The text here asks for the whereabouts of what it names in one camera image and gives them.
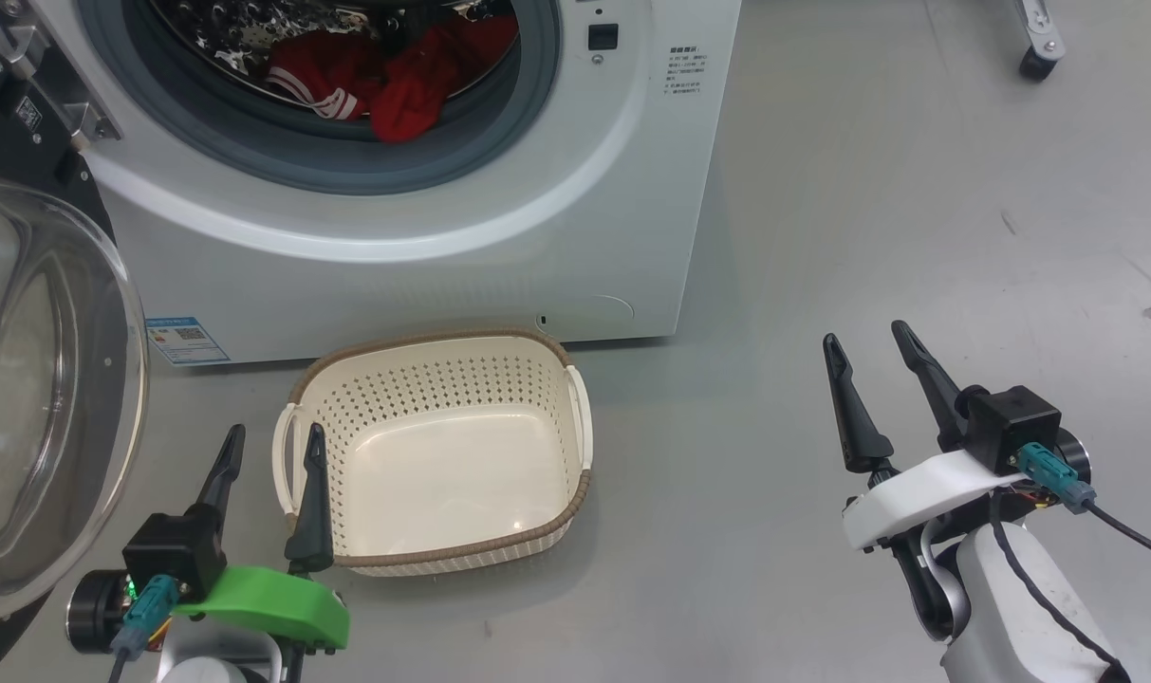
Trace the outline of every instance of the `sticker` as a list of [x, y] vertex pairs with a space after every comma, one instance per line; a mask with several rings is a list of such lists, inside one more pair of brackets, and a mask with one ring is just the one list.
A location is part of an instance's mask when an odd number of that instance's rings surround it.
[[663, 74], [663, 94], [701, 94], [701, 79], [706, 77], [704, 55], [696, 45], [679, 45], [668, 51], [668, 73]]
[[166, 359], [176, 366], [224, 363], [229, 359], [193, 317], [151, 317], [145, 319], [145, 333]]
[[40, 109], [36, 108], [36, 104], [32, 103], [31, 97], [24, 97], [23, 100], [18, 103], [18, 108], [14, 109], [14, 113], [18, 115], [18, 119], [31, 132], [35, 132], [37, 128], [40, 128], [43, 114], [40, 113]]

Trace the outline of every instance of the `white stripe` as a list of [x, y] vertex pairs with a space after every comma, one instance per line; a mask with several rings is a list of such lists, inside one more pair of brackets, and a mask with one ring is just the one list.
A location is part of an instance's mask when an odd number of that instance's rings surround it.
[[346, 99], [343, 101], [343, 109], [340, 111], [340, 115], [335, 117], [337, 117], [337, 120], [340, 121], [346, 121], [349, 116], [351, 116], [351, 112], [355, 112], [355, 105], [357, 105], [357, 103], [358, 100], [355, 98], [355, 96], [352, 94], [346, 96]]
[[318, 104], [318, 113], [328, 117], [328, 120], [333, 120], [335, 114], [340, 112], [340, 108], [343, 107], [343, 97], [345, 96], [346, 92], [342, 88], [336, 88], [335, 92], [331, 92], [331, 96]]
[[300, 82], [300, 78], [295, 77], [295, 75], [285, 73], [285, 70], [280, 67], [272, 67], [267, 70], [267, 81], [272, 81], [272, 78], [275, 78], [275, 83], [277, 85], [283, 86], [289, 92], [292, 92], [292, 94], [296, 94], [297, 99], [300, 99], [302, 103], [307, 105], [314, 104], [313, 92], [305, 86], [305, 83]]

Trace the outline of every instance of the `caster wheel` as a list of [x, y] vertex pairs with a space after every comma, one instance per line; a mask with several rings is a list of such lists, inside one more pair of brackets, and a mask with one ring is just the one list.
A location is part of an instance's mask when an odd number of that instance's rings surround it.
[[1047, 78], [1047, 74], [1053, 68], [1057, 68], [1055, 61], [1044, 60], [1043, 56], [1035, 54], [1034, 47], [1027, 47], [1026, 55], [1022, 55], [1022, 63], [1019, 64], [1019, 74], [1022, 74], [1022, 78], [1027, 78], [1027, 81], [1039, 83], [1043, 78]]

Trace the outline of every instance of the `white washing machine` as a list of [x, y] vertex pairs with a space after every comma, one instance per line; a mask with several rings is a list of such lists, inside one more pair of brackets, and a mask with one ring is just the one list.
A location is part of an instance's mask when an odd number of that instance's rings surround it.
[[152, 2], [0, 0], [0, 51], [77, 131], [173, 363], [674, 332], [740, 0], [516, 0], [511, 53], [394, 146], [235, 86]]

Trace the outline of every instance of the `wire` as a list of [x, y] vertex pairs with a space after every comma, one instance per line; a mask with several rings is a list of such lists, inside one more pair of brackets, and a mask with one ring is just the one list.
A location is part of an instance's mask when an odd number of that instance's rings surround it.
[[159, 638], [166, 636], [166, 630], [169, 627], [170, 627], [170, 620], [167, 619], [166, 621], [162, 622], [161, 627], [158, 627], [158, 631], [154, 631], [154, 635], [148, 637], [148, 644], [153, 645], [155, 642], [158, 642]]
[[124, 650], [116, 652], [116, 665], [110, 667], [110, 678], [107, 683], [120, 683], [120, 675], [123, 674], [123, 665], [128, 665], [128, 653]]
[[1005, 553], [1005, 562], [1009, 562], [1009, 569], [1013, 569], [1013, 574], [1017, 575], [1017, 578], [1022, 579], [1022, 584], [1026, 584], [1027, 592], [1030, 593], [1030, 597], [1035, 598], [1035, 601], [1039, 602], [1039, 606], [1042, 606], [1042, 608], [1051, 615], [1052, 621], [1060, 625], [1060, 628], [1064, 628], [1065, 631], [1070, 632], [1073, 638], [1076, 638], [1080, 644], [1090, 650], [1090, 652], [1095, 653], [1099, 660], [1105, 661], [1110, 668], [1107, 669], [1107, 674], [1104, 675], [1104, 681], [1108, 680], [1108, 675], [1113, 675], [1116, 680], [1129, 680], [1127, 678], [1127, 670], [1122, 668], [1121, 661], [1114, 658], [1112, 653], [1106, 652], [1103, 648], [1103, 645], [1099, 645], [1095, 643], [1095, 640], [1090, 639], [1090, 637], [1087, 636], [1085, 632], [1082, 632], [1077, 625], [1074, 625], [1072, 621], [1068, 621], [1068, 617], [1057, 609], [1055, 605], [1051, 604], [1051, 600], [1043, 594], [1043, 591], [1041, 591], [1038, 586], [1035, 586], [1035, 580], [1030, 579], [1030, 575], [1022, 569], [1022, 562], [1019, 562], [1019, 559], [1014, 556], [1013, 548], [1009, 547], [1009, 539], [1005, 536], [1005, 526], [1001, 524], [1003, 494], [1003, 492], [992, 492], [992, 498], [989, 498], [988, 523], [992, 525], [992, 539], [997, 540], [997, 547], [1001, 548], [1001, 552]]
[[1151, 539], [1149, 539], [1149, 537], [1144, 536], [1138, 531], [1135, 531], [1134, 528], [1127, 526], [1127, 524], [1119, 522], [1119, 519], [1113, 518], [1113, 516], [1111, 516], [1108, 511], [1105, 511], [1103, 508], [1097, 507], [1095, 501], [1083, 501], [1082, 506], [1084, 506], [1085, 509], [1090, 510], [1091, 514], [1095, 514], [1097, 518], [1103, 519], [1103, 522], [1110, 524], [1115, 531], [1121, 532], [1128, 539], [1135, 540], [1141, 546], [1146, 547], [1151, 551]]

